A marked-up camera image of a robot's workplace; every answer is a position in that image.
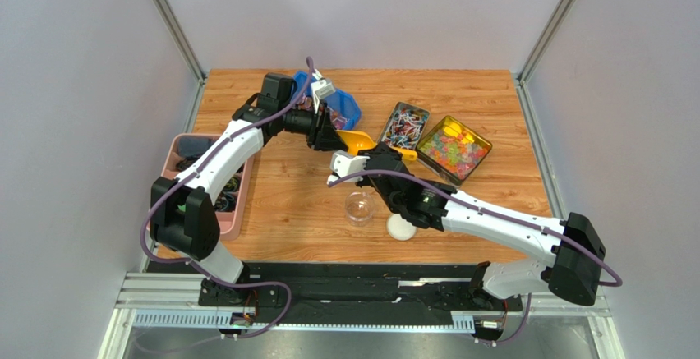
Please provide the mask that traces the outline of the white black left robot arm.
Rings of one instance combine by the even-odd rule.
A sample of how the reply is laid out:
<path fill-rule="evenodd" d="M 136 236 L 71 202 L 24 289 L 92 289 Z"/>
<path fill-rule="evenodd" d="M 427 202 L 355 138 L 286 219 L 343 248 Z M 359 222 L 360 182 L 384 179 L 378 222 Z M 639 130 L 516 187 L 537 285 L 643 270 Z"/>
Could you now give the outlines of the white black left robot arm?
<path fill-rule="evenodd" d="M 244 264 L 221 242 L 214 210 L 233 174 L 282 131 L 304 135 L 313 150 L 348 150 L 323 99 L 311 111 L 295 107 L 318 81 L 315 69 L 301 86 L 290 76 L 267 74 L 260 92 L 233 114 L 226 131 L 189 168 L 154 182 L 145 234 L 210 278 L 239 283 Z"/>

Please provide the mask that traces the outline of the blue plastic candy bin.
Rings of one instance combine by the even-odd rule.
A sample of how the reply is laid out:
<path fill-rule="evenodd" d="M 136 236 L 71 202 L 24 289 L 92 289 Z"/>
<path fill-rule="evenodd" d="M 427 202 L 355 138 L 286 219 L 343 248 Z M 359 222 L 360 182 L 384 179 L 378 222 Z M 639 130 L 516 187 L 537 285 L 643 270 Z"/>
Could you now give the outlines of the blue plastic candy bin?
<path fill-rule="evenodd" d="M 306 81 L 307 73 L 304 71 L 297 71 L 292 78 L 295 80 L 297 88 L 300 88 Z M 311 91 L 310 85 L 306 90 L 304 98 L 299 102 L 298 107 L 300 109 L 313 110 L 314 106 Z M 344 90 L 335 88 L 335 92 L 328 95 L 325 100 L 329 107 L 333 124 L 337 129 L 349 131 L 355 129 L 362 118 L 362 111 L 352 95 Z"/>

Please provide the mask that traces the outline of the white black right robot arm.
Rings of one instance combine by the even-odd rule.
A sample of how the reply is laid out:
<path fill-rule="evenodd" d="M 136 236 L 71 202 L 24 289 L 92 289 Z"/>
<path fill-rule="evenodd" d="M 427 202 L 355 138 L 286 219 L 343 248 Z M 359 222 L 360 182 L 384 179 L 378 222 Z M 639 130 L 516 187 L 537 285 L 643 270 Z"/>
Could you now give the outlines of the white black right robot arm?
<path fill-rule="evenodd" d="M 523 253 L 509 263 L 487 261 L 472 280 L 493 297 L 550 291 L 580 306 L 592 306 L 603 286 L 606 247 L 591 220 L 538 217 L 493 205 L 454 186 L 413 176 L 399 152 L 386 146 L 353 161 L 358 186 L 371 186 L 404 223 L 480 237 Z"/>

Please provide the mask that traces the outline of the yellow plastic scoop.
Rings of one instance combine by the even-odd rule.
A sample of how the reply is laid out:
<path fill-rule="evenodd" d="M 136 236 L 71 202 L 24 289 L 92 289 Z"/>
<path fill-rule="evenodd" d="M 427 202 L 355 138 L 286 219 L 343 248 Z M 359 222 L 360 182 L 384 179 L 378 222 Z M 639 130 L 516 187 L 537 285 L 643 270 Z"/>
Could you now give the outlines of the yellow plastic scoop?
<path fill-rule="evenodd" d="M 363 131 L 338 130 L 336 133 L 348 147 L 348 153 L 352 155 L 358 155 L 361 150 L 374 149 L 378 145 L 376 141 Z M 407 150 L 394 146 L 390 146 L 389 148 L 398 151 L 402 155 L 402 160 L 404 162 L 414 162 L 418 160 L 418 154 L 415 150 Z"/>

